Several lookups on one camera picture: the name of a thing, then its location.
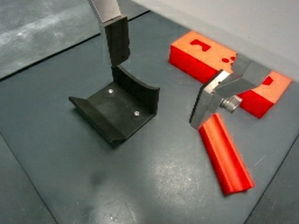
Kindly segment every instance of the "gray table surface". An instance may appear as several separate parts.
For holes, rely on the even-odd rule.
[[[257,183],[225,197],[189,124],[201,83],[167,62],[187,30],[149,13],[130,32],[125,67],[162,88],[154,120],[114,148],[70,103],[113,81],[97,37],[0,82],[6,141],[59,223],[242,223],[299,133],[299,85],[261,120],[242,109],[221,111]]]
[[[247,224],[299,223],[299,137],[278,170],[271,185],[257,204]]]
[[[147,11],[118,2],[129,18]],[[0,0],[0,79],[97,34],[89,0]]]
[[[55,224],[34,184],[0,134],[0,223]]]

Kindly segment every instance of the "bolt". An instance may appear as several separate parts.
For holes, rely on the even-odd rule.
[[[230,98],[223,99],[219,106],[225,108],[230,113],[233,113],[241,103],[242,99],[237,95],[233,95]]]
[[[139,117],[139,116],[141,116],[141,112],[137,111],[137,112],[135,112],[135,117]]]

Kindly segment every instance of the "red bar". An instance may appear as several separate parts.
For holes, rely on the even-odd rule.
[[[255,186],[221,114],[202,125],[201,137],[225,194],[243,192]]]

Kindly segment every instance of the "red block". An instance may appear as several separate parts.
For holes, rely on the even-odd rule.
[[[203,84],[223,69],[233,73],[231,65],[237,52],[225,45],[190,31],[171,44],[170,63],[181,68]],[[261,118],[277,104],[291,79],[281,73],[271,72],[263,84],[241,94],[241,107],[257,118]]]
[[[243,192],[255,186],[221,114],[202,125],[201,137],[225,194]]]

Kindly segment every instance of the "curved black holder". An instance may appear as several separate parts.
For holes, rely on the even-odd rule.
[[[70,97],[89,122],[113,143],[126,141],[155,117],[159,87],[147,86],[122,67],[113,67],[114,82],[87,100]]]

